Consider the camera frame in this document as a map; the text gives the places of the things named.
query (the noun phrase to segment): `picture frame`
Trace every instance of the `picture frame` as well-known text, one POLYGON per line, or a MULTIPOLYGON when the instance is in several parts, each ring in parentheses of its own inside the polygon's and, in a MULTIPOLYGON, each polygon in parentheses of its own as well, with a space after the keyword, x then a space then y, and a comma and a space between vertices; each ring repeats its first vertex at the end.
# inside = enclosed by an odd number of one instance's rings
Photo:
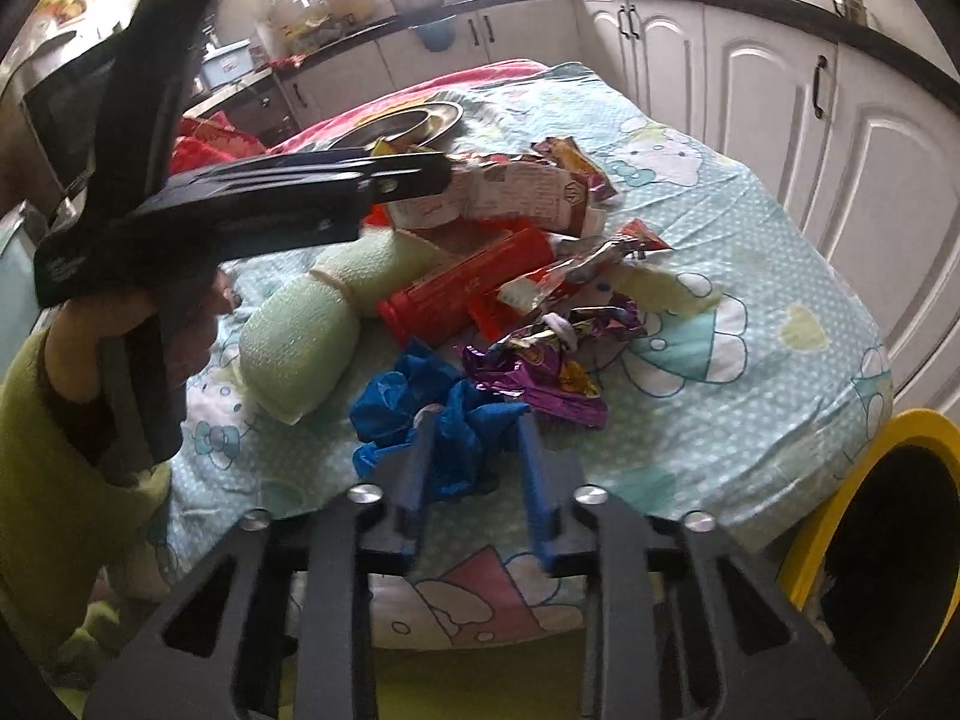
POLYGON ((93 8, 93 0, 40 0, 34 13, 53 17, 57 29, 64 29, 85 19, 93 8))

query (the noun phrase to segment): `kettle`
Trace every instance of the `kettle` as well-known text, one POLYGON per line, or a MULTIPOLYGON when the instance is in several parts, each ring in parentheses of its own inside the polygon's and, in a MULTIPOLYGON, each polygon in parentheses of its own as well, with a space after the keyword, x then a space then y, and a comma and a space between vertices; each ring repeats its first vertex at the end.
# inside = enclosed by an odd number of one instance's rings
POLYGON ((833 0, 833 10, 837 16, 867 26, 867 6, 863 0, 833 0))

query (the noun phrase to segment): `green sponge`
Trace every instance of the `green sponge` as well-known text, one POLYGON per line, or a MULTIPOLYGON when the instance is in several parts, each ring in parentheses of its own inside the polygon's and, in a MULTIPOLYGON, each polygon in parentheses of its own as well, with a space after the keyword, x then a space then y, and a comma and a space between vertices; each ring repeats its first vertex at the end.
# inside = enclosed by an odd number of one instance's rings
POLYGON ((240 334, 240 372, 270 415, 294 424, 323 403, 349 365, 360 317, 445 259, 397 230, 328 247, 308 274, 267 298, 240 334))

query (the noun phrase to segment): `red blanket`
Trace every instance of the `red blanket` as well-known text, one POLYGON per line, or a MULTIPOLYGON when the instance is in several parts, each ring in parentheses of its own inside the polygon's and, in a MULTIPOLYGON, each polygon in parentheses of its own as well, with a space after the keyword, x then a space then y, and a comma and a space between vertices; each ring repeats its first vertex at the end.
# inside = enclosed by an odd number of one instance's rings
POLYGON ((366 103, 352 111, 335 116, 333 119, 314 124, 313 127, 305 129, 269 151, 253 135, 235 129, 222 113, 214 114, 210 119, 184 117, 179 126, 179 137, 174 144, 170 172, 172 175, 185 170, 195 170, 197 167, 232 162, 235 159, 264 153, 285 154, 302 148, 306 143, 328 140, 341 135, 352 127, 356 127, 357 124, 361 124, 365 119, 374 119, 394 108, 422 103, 440 89, 469 88, 493 81, 525 79, 544 70, 546 66, 539 62, 515 59, 451 73, 449 76, 440 76, 438 79, 401 89, 399 92, 385 95, 379 100, 373 100, 372 103, 366 103))
POLYGON ((484 65, 471 70, 462 70, 459 73, 451 73, 449 76, 440 76, 438 79, 424 81, 424 83, 416 84, 416 86, 401 89, 399 92, 384 95, 379 100, 373 100, 372 103, 360 105, 352 111, 327 119, 325 122, 314 124, 313 127, 307 127, 290 140, 271 148, 270 153, 285 154, 302 148, 306 143, 329 140, 342 135, 352 127, 357 127, 357 124, 361 124, 365 119, 374 119, 389 112, 392 108, 422 103, 440 89, 470 88, 493 81, 526 79, 528 76, 542 73, 546 69, 545 65, 529 59, 512 59, 506 62, 494 62, 491 65, 484 65))

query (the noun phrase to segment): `metal bowl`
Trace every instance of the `metal bowl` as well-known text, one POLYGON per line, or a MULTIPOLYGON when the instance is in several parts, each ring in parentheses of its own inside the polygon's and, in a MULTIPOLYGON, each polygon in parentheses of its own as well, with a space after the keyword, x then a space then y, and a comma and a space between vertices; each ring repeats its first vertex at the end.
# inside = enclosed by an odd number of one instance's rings
POLYGON ((380 138, 391 146, 411 146, 424 141, 430 132, 430 112, 424 108, 408 108, 374 119, 344 133, 328 148, 373 148, 380 138))

